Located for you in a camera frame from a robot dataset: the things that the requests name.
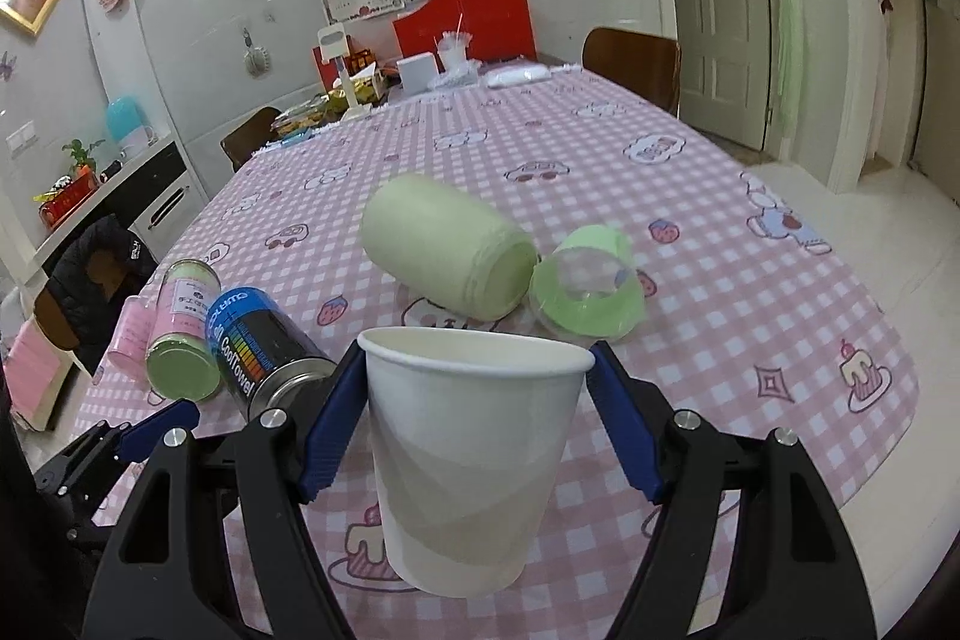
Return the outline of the white paper cup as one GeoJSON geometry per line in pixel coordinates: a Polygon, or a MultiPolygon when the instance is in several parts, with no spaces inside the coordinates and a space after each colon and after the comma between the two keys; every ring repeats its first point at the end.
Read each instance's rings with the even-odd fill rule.
{"type": "Polygon", "coordinates": [[[387,559],[478,598],[521,575],[594,357],[576,344],[384,326],[359,335],[387,559]]]}

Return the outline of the plastic drink cup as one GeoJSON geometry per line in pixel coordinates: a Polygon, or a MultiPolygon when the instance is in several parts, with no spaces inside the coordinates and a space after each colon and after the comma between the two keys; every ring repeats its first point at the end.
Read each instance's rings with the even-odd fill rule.
{"type": "Polygon", "coordinates": [[[444,70],[455,70],[469,61],[467,50],[470,39],[472,36],[466,31],[448,31],[441,34],[436,50],[444,70]]]}

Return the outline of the pink jar green lid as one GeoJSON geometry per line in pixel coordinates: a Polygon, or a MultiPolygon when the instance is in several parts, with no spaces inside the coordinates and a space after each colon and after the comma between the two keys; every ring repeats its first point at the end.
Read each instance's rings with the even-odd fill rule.
{"type": "Polygon", "coordinates": [[[146,378],[153,392],[194,403],[218,392],[220,370],[206,347],[205,326],[220,292],[220,278],[202,260],[182,259],[167,268],[146,346],[146,378]]]}

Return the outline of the black jacket on chair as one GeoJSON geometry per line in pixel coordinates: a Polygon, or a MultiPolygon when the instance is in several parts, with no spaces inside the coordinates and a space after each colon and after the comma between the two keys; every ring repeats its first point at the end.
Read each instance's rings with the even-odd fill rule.
{"type": "Polygon", "coordinates": [[[158,263],[116,216],[94,221],[65,248],[34,299],[41,333],[93,377],[125,301],[137,296],[158,263]]]}

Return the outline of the blue black CoolTowel can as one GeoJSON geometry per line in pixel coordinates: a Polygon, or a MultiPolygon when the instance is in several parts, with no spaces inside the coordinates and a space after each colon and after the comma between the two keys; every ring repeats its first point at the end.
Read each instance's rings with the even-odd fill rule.
{"type": "Polygon", "coordinates": [[[257,287],[221,292],[206,314],[205,342],[245,420],[283,408],[337,364],[257,287]]]}

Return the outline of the blue white humidifier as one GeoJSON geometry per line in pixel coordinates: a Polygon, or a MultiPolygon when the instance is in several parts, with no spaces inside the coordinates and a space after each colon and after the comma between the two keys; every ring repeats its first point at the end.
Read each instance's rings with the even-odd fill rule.
{"type": "Polygon", "coordinates": [[[130,96],[117,97],[107,104],[106,128],[127,159],[137,158],[155,138],[145,112],[130,96]]]}

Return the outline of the brown chair left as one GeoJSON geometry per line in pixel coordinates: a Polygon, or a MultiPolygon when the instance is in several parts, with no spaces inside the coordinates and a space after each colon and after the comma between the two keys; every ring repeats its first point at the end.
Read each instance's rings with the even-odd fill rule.
{"type": "Polygon", "coordinates": [[[238,172],[252,158],[252,154],[257,149],[278,140],[274,128],[278,117],[280,117],[280,111],[275,107],[262,107],[252,113],[251,117],[244,120],[238,128],[224,136],[220,146],[235,172],[238,172]]]}

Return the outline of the clear green-rimmed lid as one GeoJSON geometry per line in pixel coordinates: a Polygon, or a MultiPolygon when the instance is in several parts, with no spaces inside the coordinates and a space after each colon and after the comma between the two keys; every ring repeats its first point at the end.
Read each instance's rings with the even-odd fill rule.
{"type": "Polygon", "coordinates": [[[527,307],[553,335],[619,341],[646,320],[646,296],[630,239],[605,224],[583,226],[534,266],[527,307]]]}

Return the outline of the light green towel roll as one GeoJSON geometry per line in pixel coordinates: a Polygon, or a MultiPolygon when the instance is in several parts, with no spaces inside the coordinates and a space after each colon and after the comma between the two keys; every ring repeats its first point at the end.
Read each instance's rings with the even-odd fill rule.
{"type": "Polygon", "coordinates": [[[475,320],[500,320],[539,261],[524,229],[488,203],[423,174],[381,185],[359,221],[361,247],[410,291],[475,320]]]}

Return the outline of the pink checkered tablecloth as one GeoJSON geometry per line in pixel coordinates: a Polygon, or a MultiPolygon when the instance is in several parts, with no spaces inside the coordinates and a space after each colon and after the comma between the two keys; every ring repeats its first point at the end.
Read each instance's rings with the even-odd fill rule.
{"type": "MultiPolygon", "coordinates": [[[[267,292],[337,365],[363,331],[384,326],[532,336],[590,353],[599,341],[553,335],[530,312],[527,292],[506,317],[475,320],[371,262],[361,214],[402,174],[493,206],[529,234],[539,262],[579,227],[621,230],[646,320],[619,341],[601,341],[630,377],[651,381],[672,408],[692,409],[718,431],[793,431],[838,510],[908,429],[918,401],[913,363],[832,246],[696,131],[580,68],[530,86],[412,99],[257,154],[172,245],[145,298],[156,305],[167,268],[197,259],[212,266],[221,292],[267,292]]],[[[220,380],[199,427],[185,432],[233,434],[256,419],[244,419],[220,380]]],[[[171,403],[149,382],[110,370],[93,406],[125,422],[171,403]]],[[[735,492],[721,498],[698,603],[722,603],[739,502],[735,492]]],[[[334,484],[301,513],[352,627],[348,638],[613,638],[659,518],[658,505],[626,481],[587,375],[547,510],[509,587],[443,598],[395,573],[377,500],[370,395],[334,484]]],[[[252,638],[274,638],[241,514],[223,525],[244,622],[256,629],[252,638]]]]}

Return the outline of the white stand sign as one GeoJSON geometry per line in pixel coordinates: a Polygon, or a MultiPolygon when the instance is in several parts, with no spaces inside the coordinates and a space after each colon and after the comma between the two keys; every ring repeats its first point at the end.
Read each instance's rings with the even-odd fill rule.
{"type": "Polygon", "coordinates": [[[343,96],[347,101],[347,110],[342,115],[343,122],[358,120],[368,115],[371,109],[368,106],[362,106],[356,99],[352,75],[348,73],[347,57],[350,55],[350,46],[348,46],[347,31],[342,23],[334,23],[317,31],[317,43],[320,48],[320,60],[324,64],[334,65],[343,96]]]}

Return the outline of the white box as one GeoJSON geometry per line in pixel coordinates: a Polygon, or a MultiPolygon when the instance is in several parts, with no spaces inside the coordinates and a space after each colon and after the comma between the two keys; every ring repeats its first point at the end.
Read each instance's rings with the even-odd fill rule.
{"type": "Polygon", "coordinates": [[[400,58],[395,66],[402,88],[410,96],[428,91],[431,81],[439,74],[438,62],[432,52],[421,52],[400,58]]]}

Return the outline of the brown chair right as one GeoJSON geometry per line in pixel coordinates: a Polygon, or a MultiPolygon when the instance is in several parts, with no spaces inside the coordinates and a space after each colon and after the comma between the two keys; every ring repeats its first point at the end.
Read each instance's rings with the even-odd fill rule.
{"type": "Polygon", "coordinates": [[[682,47],[675,39],[615,28],[594,28],[583,46],[583,67],[677,115],[682,47]]]}

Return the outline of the white door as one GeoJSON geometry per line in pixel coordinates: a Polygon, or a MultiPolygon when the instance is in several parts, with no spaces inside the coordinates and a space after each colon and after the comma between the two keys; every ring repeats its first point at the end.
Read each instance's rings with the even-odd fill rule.
{"type": "Polygon", "coordinates": [[[771,0],[675,0],[680,117],[752,151],[766,142],[771,0]]]}

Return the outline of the hanging brush wall ornament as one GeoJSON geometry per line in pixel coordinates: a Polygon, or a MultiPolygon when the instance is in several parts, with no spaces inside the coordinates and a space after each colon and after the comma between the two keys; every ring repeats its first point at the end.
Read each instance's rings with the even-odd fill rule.
{"type": "Polygon", "coordinates": [[[252,78],[259,78],[270,71],[270,53],[263,47],[256,46],[252,41],[252,35],[249,29],[242,30],[242,39],[244,39],[244,68],[252,78]]]}

